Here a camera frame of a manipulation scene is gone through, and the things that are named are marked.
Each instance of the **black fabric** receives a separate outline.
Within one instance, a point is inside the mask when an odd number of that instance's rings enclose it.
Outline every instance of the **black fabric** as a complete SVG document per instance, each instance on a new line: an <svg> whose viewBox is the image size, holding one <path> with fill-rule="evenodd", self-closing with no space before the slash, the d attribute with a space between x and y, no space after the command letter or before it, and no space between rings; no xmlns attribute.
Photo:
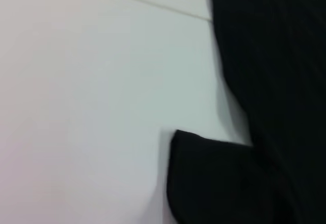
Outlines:
<svg viewBox="0 0 326 224"><path fill-rule="evenodd" d="M212 0L225 81L253 147L177 131L180 224L326 223L326 0Z"/></svg>

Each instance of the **white wall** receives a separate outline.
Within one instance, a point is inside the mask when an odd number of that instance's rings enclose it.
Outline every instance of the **white wall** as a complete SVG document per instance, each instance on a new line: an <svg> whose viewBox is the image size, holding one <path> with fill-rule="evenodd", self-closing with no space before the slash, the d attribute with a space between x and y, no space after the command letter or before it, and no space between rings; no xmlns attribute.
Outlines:
<svg viewBox="0 0 326 224"><path fill-rule="evenodd" d="M1 223L169 224L173 130L244 142L208 21L131 0L0 9Z"/></svg>

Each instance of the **black cloth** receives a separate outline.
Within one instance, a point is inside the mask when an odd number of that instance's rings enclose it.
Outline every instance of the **black cloth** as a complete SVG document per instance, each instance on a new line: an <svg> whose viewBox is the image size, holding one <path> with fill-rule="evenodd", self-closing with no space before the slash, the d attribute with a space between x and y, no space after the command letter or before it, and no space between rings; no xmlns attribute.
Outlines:
<svg viewBox="0 0 326 224"><path fill-rule="evenodd" d="M326 223L326 0L212 0L227 85L253 147L177 131L180 224Z"/></svg>

